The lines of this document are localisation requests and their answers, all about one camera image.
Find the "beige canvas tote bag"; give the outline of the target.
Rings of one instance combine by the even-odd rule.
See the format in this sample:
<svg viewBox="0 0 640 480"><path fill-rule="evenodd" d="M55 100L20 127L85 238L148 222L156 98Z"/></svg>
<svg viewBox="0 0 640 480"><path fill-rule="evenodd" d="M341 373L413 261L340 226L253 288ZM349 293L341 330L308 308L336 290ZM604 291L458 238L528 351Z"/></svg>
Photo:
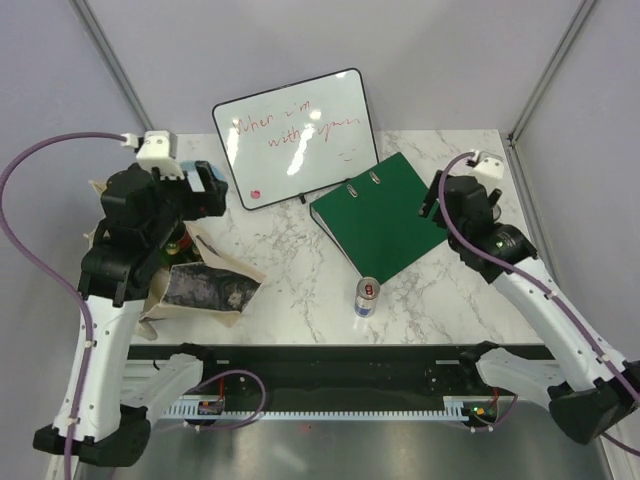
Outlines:
<svg viewBox="0 0 640 480"><path fill-rule="evenodd" d="M219 254L197 220L184 220L189 184L121 172L96 187L104 212L81 262L78 290L94 326L113 314L134 332L156 339L148 321L194 316L232 325L260 288L262 274ZM187 230L190 249L170 267L167 242Z"/></svg>

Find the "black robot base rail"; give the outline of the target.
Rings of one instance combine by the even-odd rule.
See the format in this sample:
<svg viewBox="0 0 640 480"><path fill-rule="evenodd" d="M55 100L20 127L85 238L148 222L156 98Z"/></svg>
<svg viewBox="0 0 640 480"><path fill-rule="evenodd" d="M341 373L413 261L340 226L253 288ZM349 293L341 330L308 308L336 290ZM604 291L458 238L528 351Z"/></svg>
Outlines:
<svg viewBox="0 0 640 480"><path fill-rule="evenodd" d="M131 360L161 362L194 354L209 379L227 369L248 370L256 380L232 377L204 388L225 403L253 410L383 409L441 406L447 396L490 398L495 391L472 368L476 345L134 345Z"/></svg>

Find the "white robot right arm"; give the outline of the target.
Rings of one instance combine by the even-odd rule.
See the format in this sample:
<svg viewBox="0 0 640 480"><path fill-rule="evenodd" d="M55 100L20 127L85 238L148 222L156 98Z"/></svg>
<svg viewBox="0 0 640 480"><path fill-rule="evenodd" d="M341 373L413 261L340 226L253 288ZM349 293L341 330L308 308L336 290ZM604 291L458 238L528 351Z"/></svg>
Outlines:
<svg viewBox="0 0 640 480"><path fill-rule="evenodd" d="M552 354L552 365L483 342L463 356L467 392L507 390L547 410L571 440L588 444L639 407L639 364L611 346L569 302L535 247L495 220L500 194L473 176L438 171L420 214L447 230L463 263L504 296Z"/></svg>

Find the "black yellow label can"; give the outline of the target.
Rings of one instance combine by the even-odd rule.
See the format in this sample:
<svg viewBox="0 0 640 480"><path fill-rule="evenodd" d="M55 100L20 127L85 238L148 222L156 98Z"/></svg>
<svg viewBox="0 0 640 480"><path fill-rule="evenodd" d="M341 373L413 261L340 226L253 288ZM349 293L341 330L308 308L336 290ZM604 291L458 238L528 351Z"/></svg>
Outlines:
<svg viewBox="0 0 640 480"><path fill-rule="evenodd" d="M497 222L502 214L502 209L499 205L499 200L502 196L502 191L498 188L494 189L488 196L488 201L491 206L491 213L494 222Z"/></svg>

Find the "cola bottle red cap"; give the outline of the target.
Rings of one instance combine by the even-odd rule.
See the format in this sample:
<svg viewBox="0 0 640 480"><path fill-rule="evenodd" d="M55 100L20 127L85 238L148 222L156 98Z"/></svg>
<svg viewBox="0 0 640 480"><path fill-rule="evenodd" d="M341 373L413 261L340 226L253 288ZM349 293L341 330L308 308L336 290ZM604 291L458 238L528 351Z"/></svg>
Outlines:
<svg viewBox="0 0 640 480"><path fill-rule="evenodd" d="M190 249L192 246L192 239L189 232L187 230L184 230L184 232L180 235L180 238L176 241L176 243L178 244L179 249L181 251Z"/></svg>

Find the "silver blue energy drink can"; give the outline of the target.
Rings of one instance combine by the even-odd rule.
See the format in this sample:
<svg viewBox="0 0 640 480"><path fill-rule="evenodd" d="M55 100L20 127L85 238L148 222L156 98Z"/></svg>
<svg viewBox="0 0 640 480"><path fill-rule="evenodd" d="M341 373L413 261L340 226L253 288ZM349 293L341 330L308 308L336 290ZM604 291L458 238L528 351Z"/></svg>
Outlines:
<svg viewBox="0 0 640 480"><path fill-rule="evenodd" d="M181 169L186 173L186 177L190 184L191 189L195 192L204 192L205 185L196 170L196 163L197 163L197 160L187 160L187 161L182 161L180 165L181 165ZM225 178L222 172L219 169L217 169L211 162L204 160L204 163L211 168L213 174L217 179L221 181L225 181Z"/></svg>

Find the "green Perrier bottle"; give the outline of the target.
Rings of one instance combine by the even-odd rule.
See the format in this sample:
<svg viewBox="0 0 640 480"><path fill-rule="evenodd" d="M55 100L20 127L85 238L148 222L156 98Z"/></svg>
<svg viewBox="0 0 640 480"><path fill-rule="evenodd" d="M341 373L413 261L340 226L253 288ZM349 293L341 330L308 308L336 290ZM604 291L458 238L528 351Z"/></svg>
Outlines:
<svg viewBox="0 0 640 480"><path fill-rule="evenodd" d="M177 242L167 242L161 251L161 262L170 267L181 259L181 247Z"/></svg>

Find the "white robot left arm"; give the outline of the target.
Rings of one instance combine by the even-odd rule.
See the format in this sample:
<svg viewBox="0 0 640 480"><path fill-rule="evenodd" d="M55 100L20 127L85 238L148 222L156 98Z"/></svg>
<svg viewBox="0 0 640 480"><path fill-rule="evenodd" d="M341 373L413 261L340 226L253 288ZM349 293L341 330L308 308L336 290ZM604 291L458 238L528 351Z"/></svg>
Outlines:
<svg viewBox="0 0 640 480"><path fill-rule="evenodd" d="M35 433L35 449L97 467L130 467L166 409L191 389L208 393L218 385L215 364L177 353L130 397L121 396L129 345L162 248L180 223L226 210L227 183L206 161L196 162L195 172L200 191L184 177L137 163L107 180L104 217L74 290L83 322L65 400L54 422Z"/></svg>

